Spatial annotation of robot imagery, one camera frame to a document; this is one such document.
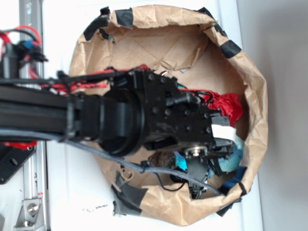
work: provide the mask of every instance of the black wire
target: black wire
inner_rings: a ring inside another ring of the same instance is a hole
[[[25,30],[20,30],[20,29],[8,29],[8,30],[0,30],[0,34],[4,34],[4,33],[8,33],[8,32],[19,32],[19,33],[22,33],[22,34],[26,34],[26,35],[29,35],[34,41],[38,41],[37,38],[32,35],[30,32],[28,31],[25,31]]]
[[[208,159],[206,160],[206,164],[215,175],[219,177],[223,175],[218,159],[213,159],[213,162],[211,159]]]
[[[163,185],[163,183],[162,183],[162,179],[160,178],[160,176],[159,176],[157,173],[155,173],[155,175],[157,175],[157,178],[158,178],[159,183],[160,183],[160,185],[162,186],[162,188],[163,188],[164,190],[169,191],[169,192],[176,192],[176,191],[180,190],[181,188],[183,188],[183,186],[184,186],[184,184],[185,184],[185,182],[184,182],[184,183],[183,183],[179,188],[177,188],[177,189],[167,189],[167,188],[164,187],[164,185]]]

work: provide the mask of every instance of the red fabric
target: red fabric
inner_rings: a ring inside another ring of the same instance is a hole
[[[213,95],[212,103],[208,104],[208,108],[221,110],[223,116],[227,116],[230,121],[230,125],[234,127],[235,122],[238,121],[243,115],[243,109],[241,103],[238,101],[238,94],[227,93],[219,95],[216,92],[211,92]],[[205,95],[204,99],[208,101],[210,95]]]

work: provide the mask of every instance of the paper bag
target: paper bag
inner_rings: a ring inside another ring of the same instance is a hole
[[[227,195],[210,191],[193,200],[187,184],[176,192],[164,190],[154,174],[141,174],[120,164],[97,158],[115,195],[115,212],[141,215],[185,226],[220,211],[249,192],[265,155],[268,142],[268,95],[264,77],[212,18],[199,11],[148,5],[113,13],[101,9],[80,36],[73,55],[70,75],[84,75],[109,66],[117,69],[146,64],[167,76],[175,76],[188,88],[209,89],[219,94],[239,94],[244,114],[235,124],[245,140],[241,162],[247,170]],[[106,90],[89,90],[104,94]],[[127,160],[140,163],[153,152],[141,148]],[[166,187],[180,184],[162,176]],[[209,184],[220,187],[230,176],[213,177]]]

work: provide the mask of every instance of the red wire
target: red wire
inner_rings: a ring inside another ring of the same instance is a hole
[[[3,40],[3,44],[2,44],[2,47],[1,47],[1,56],[3,56],[4,46],[7,43],[11,43],[11,40],[6,34],[0,34],[0,38]]]
[[[39,45],[42,44],[42,39],[41,39],[41,37],[40,37],[40,35],[39,35],[39,32],[38,32],[36,29],[34,29],[33,27],[27,26],[27,25],[20,25],[20,26],[16,27],[15,29],[29,29],[29,30],[32,30],[32,32],[33,32],[33,33],[36,35],[36,37],[37,37],[38,44],[39,44]]]

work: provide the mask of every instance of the black tape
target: black tape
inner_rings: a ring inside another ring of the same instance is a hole
[[[205,8],[205,7],[202,7],[201,9],[197,10],[197,12],[207,14],[207,15],[210,16],[212,19],[214,19],[213,15],[212,15],[212,14],[210,13],[210,11],[208,11],[208,9]]]
[[[223,216],[226,214],[226,212],[228,212],[228,210],[232,208],[232,206],[233,206],[234,203],[241,202],[241,201],[242,201],[242,199],[239,198],[239,199],[237,199],[236,201],[230,203],[229,205],[223,207],[220,211],[218,211],[218,212],[216,212],[216,213],[217,213],[219,216],[223,217]]]
[[[107,14],[110,14],[110,9],[109,9],[109,7],[107,6],[107,7],[101,8],[101,9],[100,9],[100,12],[101,12],[101,16],[102,16],[102,15],[107,15]]]
[[[227,33],[220,27],[219,24],[216,24],[214,26],[215,30],[218,31],[222,36],[226,37]]]
[[[140,216],[142,210],[140,208],[134,207],[131,203],[126,201],[122,196],[121,193],[119,193],[114,186],[111,187],[112,193],[114,195],[114,215],[115,214],[129,214],[129,215],[135,215]]]
[[[218,212],[216,212],[216,213],[217,213],[219,216],[223,217],[223,216],[226,214],[226,212],[228,212],[228,210],[232,208],[233,204],[234,204],[234,203],[231,203],[230,205],[228,205],[228,206],[222,208],[220,211],[218,211]]]
[[[197,12],[200,12],[200,13],[204,13],[208,16],[210,16],[212,19],[215,20],[215,18],[213,17],[213,15],[210,13],[210,11],[208,11],[207,8],[205,7],[202,7],[201,9],[197,10]],[[219,24],[216,24],[214,26],[215,30],[218,31],[222,36],[227,36],[227,33],[221,28],[221,26]]]
[[[88,27],[85,29],[85,31],[83,32],[83,35],[85,36],[86,41],[91,40],[91,38],[95,34],[95,31],[98,28],[108,26],[108,19],[109,19],[109,16],[102,17],[102,18],[98,17],[98,18],[94,19],[90,23],[90,25],[88,25]]]
[[[227,59],[229,59],[240,53],[242,49],[238,45],[236,45],[232,40],[229,40],[220,46],[220,50],[223,53],[223,55]]]
[[[133,28],[134,16],[132,8],[129,8],[127,10],[117,10],[115,11],[115,13],[118,24],[130,29]]]
[[[247,194],[247,191],[245,189],[245,186],[243,185],[243,183],[239,182],[239,186],[241,187],[242,189],[242,194],[241,196],[245,196]]]
[[[101,12],[101,15],[98,16],[96,19],[94,19],[83,32],[83,35],[85,36],[86,41],[91,40],[95,31],[98,28],[108,26],[108,19],[109,19],[109,14],[110,14],[109,7],[101,8],[100,12]]]
[[[127,184],[120,174],[117,175],[116,184],[121,189],[120,196],[132,206],[139,208],[147,189],[136,188]]]

